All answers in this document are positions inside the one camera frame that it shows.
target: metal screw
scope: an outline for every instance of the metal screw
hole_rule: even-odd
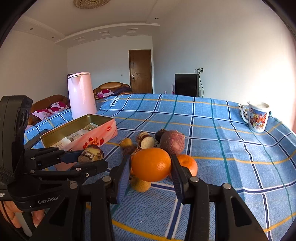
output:
[[[190,178],[190,181],[196,183],[196,182],[199,181],[199,179],[198,179],[198,177],[191,177],[191,178]]]
[[[77,188],[78,187],[78,184],[77,183],[71,183],[70,184],[70,188],[71,189],[75,189],[75,188]]]
[[[104,181],[104,182],[109,182],[110,180],[111,180],[111,177],[109,177],[109,176],[104,176],[103,178],[102,178],[102,180]]]
[[[231,188],[231,185],[229,184],[229,183],[224,183],[223,184],[223,187],[225,188],[225,189],[230,189]]]

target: brown leather sofa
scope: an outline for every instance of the brown leather sofa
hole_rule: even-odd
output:
[[[94,89],[94,98],[98,99],[97,94],[100,93],[102,90],[108,89],[108,90],[112,90],[114,92],[116,89],[121,88],[121,87],[130,87],[130,86],[127,84],[120,83],[120,82],[104,83],[104,84],[100,85],[98,88]],[[120,95],[130,95],[130,94],[132,94],[132,92],[127,91],[127,92],[122,92]]]
[[[39,100],[36,103],[34,103],[31,107],[28,125],[35,125],[41,121],[40,118],[32,115],[32,113],[34,113],[37,110],[47,109],[50,107],[50,105],[52,105],[53,103],[55,103],[57,101],[61,101],[61,102],[65,103],[67,106],[70,106],[68,98],[65,96],[62,96],[62,95],[52,95],[52,96],[47,97],[45,99]]]

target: black television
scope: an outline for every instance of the black television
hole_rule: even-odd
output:
[[[175,74],[176,95],[199,97],[198,74]]]

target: wooden door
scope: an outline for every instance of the wooden door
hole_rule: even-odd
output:
[[[133,93],[152,93],[151,50],[129,50],[128,53]]]

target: white mug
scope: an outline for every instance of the white mug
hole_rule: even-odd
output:
[[[243,120],[249,124],[249,128],[252,131],[261,133],[264,131],[266,124],[267,124],[267,119],[269,116],[269,105],[263,102],[259,103],[250,103],[247,102],[249,105],[245,106],[242,109],[242,118]],[[246,119],[244,117],[244,110],[246,108],[249,108],[249,111],[247,111],[247,117]]]

